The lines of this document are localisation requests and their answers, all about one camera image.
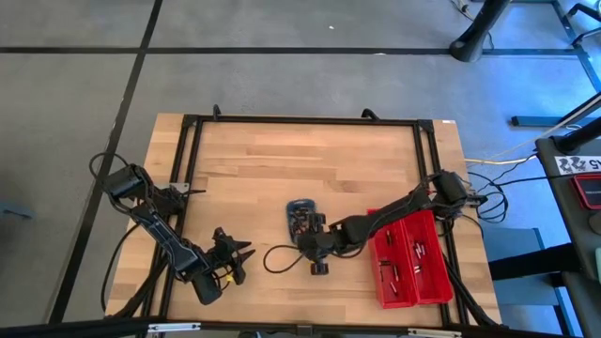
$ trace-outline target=sticker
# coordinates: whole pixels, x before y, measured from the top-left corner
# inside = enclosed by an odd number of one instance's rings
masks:
[[[561,175],[601,172],[601,156],[556,156]]]

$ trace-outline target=black stand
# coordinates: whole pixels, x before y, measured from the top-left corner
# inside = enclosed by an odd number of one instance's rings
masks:
[[[572,9],[570,9],[570,11],[567,12],[566,16],[568,18],[573,17],[578,11],[581,11],[584,14],[590,16],[591,18],[601,22],[601,16],[599,15],[599,12],[596,9],[584,6],[582,4],[575,4],[572,7]],[[597,34],[601,34],[601,28],[596,28],[594,30],[582,33],[577,38],[575,38],[574,41],[572,41],[572,46],[577,47],[580,45],[580,43],[582,43],[582,40],[584,38],[592,37]]]
[[[471,26],[451,43],[451,55],[463,62],[478,61],[488,31],[509,3],[510,0],[486,0]]]
[[[507,257],[488,263],[493,281],[557,271],[579,271],[574,245],[566,243],[533,253]]]

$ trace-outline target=table leg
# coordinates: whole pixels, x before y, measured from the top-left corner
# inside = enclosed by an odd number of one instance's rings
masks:
[[[509,3],[510,0],[486,0],[471,26],[451,43],[451,55],[463,62],[478,61],[488,31]]]
[[[557,322],[560,324],[562,335],[569,336],[570,325],[567,322],[566,314],[563,313],[562,306],[554,305],[553,310],[555,311],[555,316],[557,316]]]
[[[488,263],[493,281],[555,271],[579,271],[580,262],[572,243]]]

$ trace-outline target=yellow cable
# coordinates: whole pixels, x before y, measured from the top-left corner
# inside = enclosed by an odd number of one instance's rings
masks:
[[[529,160],[532,160],[532,159],[534,159],[534,157],[524,158],[524,159],[517,159],[517,160],[510,160],[510,161],[489,161],[489,160],[476,160],[476,159],[464,159],[464,160],[468,161],[468,162],[475,162],[475,163],[480,163],[480,164],[504,165],[504,164],[522,163],[524,161],[529,161]]]

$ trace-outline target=red plastic bin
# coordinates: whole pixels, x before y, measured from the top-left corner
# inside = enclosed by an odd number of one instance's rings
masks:
[[[387,231],[393,245],[388,244]],[[416,242],[424,246],[425,254],[420,257],[413,247]],[[416,212],[385,225],[368,245],[378,300],[384,309],[445,303],[453,298],[432,211]],[[382,261],[388,261],[390,265],[381,266]],[[418,265],[421,271],[415,273],[414,267]],[[398,281],[393,266],[397,268]]]

